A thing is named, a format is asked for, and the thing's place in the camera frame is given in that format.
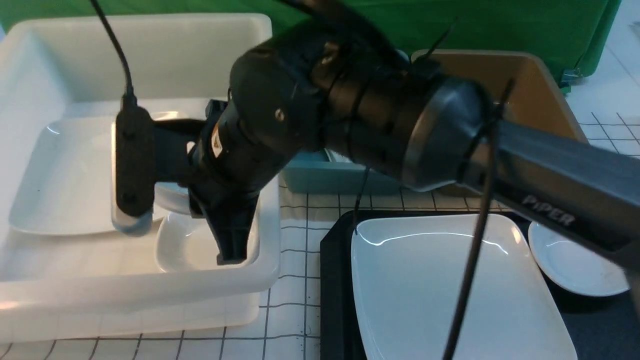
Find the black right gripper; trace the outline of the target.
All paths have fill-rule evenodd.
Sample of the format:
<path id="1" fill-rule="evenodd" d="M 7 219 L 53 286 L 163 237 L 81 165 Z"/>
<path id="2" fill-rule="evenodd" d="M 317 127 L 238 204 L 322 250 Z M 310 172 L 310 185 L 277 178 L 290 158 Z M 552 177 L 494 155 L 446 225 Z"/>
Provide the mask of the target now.
<path id="1" fill-rule="evenodd" d="M 238 265 L 248 258 L 260 191 L 291 155 L 251 139 L 233 103 L 211 99 L 205 117 L 190 151 L 200 178 L 189 186 L 190 215 L 206 219 L 219 251 L 217 264 Z"/>

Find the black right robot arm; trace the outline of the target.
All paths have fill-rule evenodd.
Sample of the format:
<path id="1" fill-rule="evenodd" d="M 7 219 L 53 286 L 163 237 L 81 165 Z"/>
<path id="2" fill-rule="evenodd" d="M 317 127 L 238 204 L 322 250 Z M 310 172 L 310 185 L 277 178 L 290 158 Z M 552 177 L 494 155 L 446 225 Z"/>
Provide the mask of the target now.
<path id="1" fill-rule="evenodd" d="M 475 80 L 412 63 L 339 0 L 234 61 L 230 99 L 192 148 L 194 218 L 230 219 L 301 151 L 332 150 L 414 191 L 457 184 L 639 271 L 639 160 L 504 120 Z"/>

